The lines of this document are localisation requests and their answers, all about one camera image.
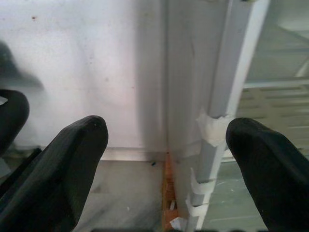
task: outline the gray tiled floor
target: gray tiled floor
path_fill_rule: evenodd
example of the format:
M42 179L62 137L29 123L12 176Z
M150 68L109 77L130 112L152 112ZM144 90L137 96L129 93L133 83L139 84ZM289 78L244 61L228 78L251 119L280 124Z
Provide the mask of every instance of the gray tiled floor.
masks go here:
M236 162L222 163L203 228L222 232L266 229Z
M101 161L75 232L152 229L160 232L162 163Z

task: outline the floor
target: floor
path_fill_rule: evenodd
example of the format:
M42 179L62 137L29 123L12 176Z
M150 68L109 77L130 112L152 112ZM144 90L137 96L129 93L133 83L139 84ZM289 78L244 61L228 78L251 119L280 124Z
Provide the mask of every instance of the floor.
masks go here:
M6 157L5 161L14 170L22 159ZM101 161L74 232L95 229L161 232L162 173L162 163ZM265 228L239 167L235 162L223 163L203 229L256 232Z
M221 164L203 229L221 232L266 230L236 162Z
M162 231L162 163L101 161L74 232Z

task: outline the white tape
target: white tape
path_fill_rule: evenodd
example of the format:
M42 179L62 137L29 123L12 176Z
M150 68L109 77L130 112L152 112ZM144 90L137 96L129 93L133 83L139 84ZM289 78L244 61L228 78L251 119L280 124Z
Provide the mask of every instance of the white tape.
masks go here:
M185 231L187 220L182 217L177 217L170 221L170 224L173 229L179 230L179 231Z
M191 168L191 188L193 193L204 195L203 204L209 203L215 186L216 180L211 180L207 183L198 183L194 174L194 170Z
M201 230L209 205L208 204L202 204L202 205L199 205L199 206L192 206L191 200L190 200L190 195L187 196L185 203L187 205L189 214L193 217L198 217L196 230L197 231Z
M202 138L213 147L225 142L225 133L228 124L234 119L227 115L220 118L208 116L204 109L201 109L199 117L196 119L201 131Z

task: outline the baseboard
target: baseboard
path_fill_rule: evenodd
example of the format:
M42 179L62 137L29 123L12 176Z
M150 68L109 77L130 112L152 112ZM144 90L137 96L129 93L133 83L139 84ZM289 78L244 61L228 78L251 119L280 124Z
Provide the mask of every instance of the baseboard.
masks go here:
M46 148L43 146L14 146L8 150L5 156L12 158L28 157L32 153L32 150L38 147L42 150ZM101 160L164 162L165 155L165 152L150 152L143 148L108 147Z
M164 162L165 152L149 152L142 148L110 148L108 147L101 160L155 161Z

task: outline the white wall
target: white wall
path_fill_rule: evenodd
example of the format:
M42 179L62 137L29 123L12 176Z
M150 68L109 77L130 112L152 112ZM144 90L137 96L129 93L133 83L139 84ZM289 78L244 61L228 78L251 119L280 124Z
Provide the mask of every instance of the white wall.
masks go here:
M164 13L161 0L0 0L0 40L24 73L0 87L30 103L16 145L99 115L108 147L165 151Z

